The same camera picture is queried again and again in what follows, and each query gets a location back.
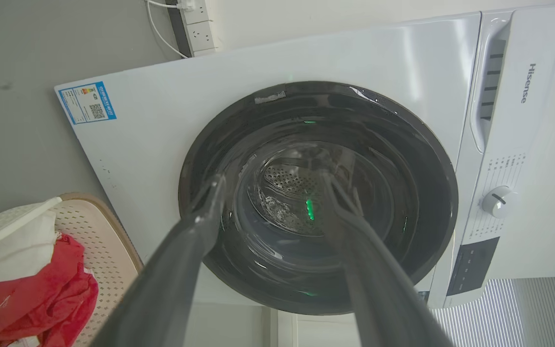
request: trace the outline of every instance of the round glass door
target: round glass door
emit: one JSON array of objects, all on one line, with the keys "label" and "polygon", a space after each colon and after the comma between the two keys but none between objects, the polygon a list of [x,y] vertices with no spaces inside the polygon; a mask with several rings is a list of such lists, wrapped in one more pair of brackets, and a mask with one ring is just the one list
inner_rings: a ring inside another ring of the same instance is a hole
[{"label": "round glass door", "polygon": [[223,110],[196,138],[179,181],[181,213],[210,175],[227,179],[207,267],[276,309],[352,311],[342,262],[322,233],[331,213],[319,196],[323,171],[359,204],[412,282],[420,281],[455,224],[449,157],[429,128],[394,101],[325,81],[260,90]]}]

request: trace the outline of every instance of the red cloth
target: red cloth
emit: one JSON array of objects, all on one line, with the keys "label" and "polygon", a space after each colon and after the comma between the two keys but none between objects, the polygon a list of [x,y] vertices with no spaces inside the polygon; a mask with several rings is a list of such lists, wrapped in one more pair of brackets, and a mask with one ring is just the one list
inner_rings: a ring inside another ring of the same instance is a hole
[{"label": "red cloth", "polygon": [[38,336],[42,347],[69,347],[91,318],[97,281],[84,272],[83,246],[69,235],[35,276],[0,282],[0,346]]}]

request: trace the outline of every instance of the black touch panel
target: black touch panel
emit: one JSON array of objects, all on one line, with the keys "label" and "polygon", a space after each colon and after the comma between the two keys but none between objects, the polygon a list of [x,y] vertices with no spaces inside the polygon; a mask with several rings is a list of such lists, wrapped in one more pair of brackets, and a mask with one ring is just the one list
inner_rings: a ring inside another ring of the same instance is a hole
[{"label": "black touch panel", "polygon": [[499,239],[497,237],[460,246],[447,295],[481,288]]}]

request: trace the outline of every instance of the power outlet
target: power outlet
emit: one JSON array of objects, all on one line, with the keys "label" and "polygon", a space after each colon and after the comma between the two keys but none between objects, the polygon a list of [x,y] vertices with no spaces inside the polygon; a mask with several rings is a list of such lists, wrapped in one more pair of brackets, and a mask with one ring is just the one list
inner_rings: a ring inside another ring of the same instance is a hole
[{"label": "power outlet", "polygon": [[205,0],[195,0],[195,8],[192,11],[182,11],[186,24],[206,22],[209,20],[209,9]]},{"label": "power outlet", "polygon": [[213,35],[211,34],[211,27],[210,21],[189,24],[187,26],[187,37],[190,39],[190,45],[194,52],[216,48],[213,42]]}]

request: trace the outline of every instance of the white front-load washing machine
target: white front-load washing machine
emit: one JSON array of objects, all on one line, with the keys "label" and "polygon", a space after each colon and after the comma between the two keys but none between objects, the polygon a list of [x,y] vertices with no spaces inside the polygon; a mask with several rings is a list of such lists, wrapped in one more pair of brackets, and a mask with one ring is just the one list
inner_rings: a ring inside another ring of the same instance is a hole
[{"label": "white front-load washing machine", "polygon": [[210,175],[194,300],[352,310],[323,241],[331,171],[430,307],[480,297],[555,73],[555,6],[301,38],[55,87],[141,259]]}]

